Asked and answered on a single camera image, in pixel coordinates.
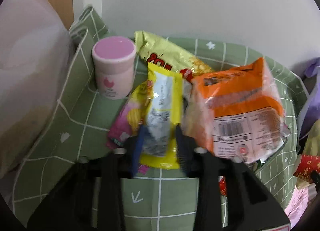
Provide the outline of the white plastic trash bag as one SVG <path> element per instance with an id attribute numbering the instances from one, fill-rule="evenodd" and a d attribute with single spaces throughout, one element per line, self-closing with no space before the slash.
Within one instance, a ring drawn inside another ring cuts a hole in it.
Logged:
<path id="1" fill-rule="evenodd" d="M 73 43 L 47 0 L 1 4 L 1 175 L 16 167 L 52 114 Z"/>

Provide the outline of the green grid bed sheet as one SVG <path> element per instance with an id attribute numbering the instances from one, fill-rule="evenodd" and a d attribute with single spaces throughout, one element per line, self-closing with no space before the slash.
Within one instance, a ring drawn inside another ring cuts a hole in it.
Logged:
<path id="1" fill-rule="evenodd" d="M 23 160 L 13 188 L 12 207 L 22 224 L 66 171 L 81 157 L 95 159 L 108 153 L 107 134 L 126 99 L 109 100 L 97 92 L 91 50 L 110 31 L 92 6 L 72 24 L 76 52 L 53 117 Z M 285 146 L 256 171 L 282 207 L 291 200 L 296 179 L 291 175 L 297 157 L 296 118 L 308 93 L 296 74 L 266 58 L 275 79 L 290 135 Z M 179 170 L 149 169 L 123 180 L 127 230 L 192 230 L 197 180 Z"/>

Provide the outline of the red patterned paper cup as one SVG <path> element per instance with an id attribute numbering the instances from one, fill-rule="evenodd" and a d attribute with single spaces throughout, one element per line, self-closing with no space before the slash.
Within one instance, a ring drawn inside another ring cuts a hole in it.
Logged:
<path id="1" fill-rule="evenodd" d="M 311 173 L 315 170 L 319 174 L 319 169 L 319 156 L 300 154 L 293 165 L 292 175 L 312 184 Z"/>

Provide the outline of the orange noodle packet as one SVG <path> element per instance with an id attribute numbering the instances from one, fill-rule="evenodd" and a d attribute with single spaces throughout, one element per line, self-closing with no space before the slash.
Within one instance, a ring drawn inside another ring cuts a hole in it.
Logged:
<path id="1" fill-rule="evenodd" d="M 213 155 L 266 161 L 284 144 L 284 109 L 264 58 L 191 80 L 183 134 Z"/>

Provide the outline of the pink yellow snack wrapper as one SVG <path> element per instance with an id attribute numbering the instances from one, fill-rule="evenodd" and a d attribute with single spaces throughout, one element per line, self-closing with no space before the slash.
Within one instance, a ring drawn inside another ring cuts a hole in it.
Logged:
<path id="1" fill-rule="evenodd" d="M 129 137 L 135 136 L 143 122 L 148 98 L 151 97 L 153 83 L 150 80 L 138 85 L 129 96 L 107 134 L 107 147 L 116 149 L 124 145 Z"/>

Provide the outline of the purple pillow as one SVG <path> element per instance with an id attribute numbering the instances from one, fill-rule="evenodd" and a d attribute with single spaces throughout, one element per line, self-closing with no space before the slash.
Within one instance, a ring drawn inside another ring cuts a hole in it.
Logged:
<path id="1" fill-rule="evenodd" d="M 310 63 L 304 71 L 304 76 L 306 78 L 316 77 L 316 82 L 298 115 L 297 125 L 300 138 L 307 135 L 313 124 L 319 119 L 319 58 Z"/>

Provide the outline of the pink cylindrical container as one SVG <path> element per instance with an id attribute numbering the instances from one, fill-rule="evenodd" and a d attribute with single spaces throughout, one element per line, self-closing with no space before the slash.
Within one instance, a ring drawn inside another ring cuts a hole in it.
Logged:
<path id="1" fill-rule="evenodd" d="M 135 43 L 126 37 L 111 36 L 92 48 L 98 91 L 108 99 L 126 97 L 133 87 Z"/>

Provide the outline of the yellow-green chip bag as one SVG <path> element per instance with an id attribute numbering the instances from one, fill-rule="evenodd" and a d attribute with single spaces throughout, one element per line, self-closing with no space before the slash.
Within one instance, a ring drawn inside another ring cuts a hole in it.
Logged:
<path id="1" fill-rule="evenodd" d="M 167 39 L 146 31 L 135 32 L 135 45 L 139 57 L 169 71 L 191 71 L 198 76 L 213 69 L 189 51 Z"/>

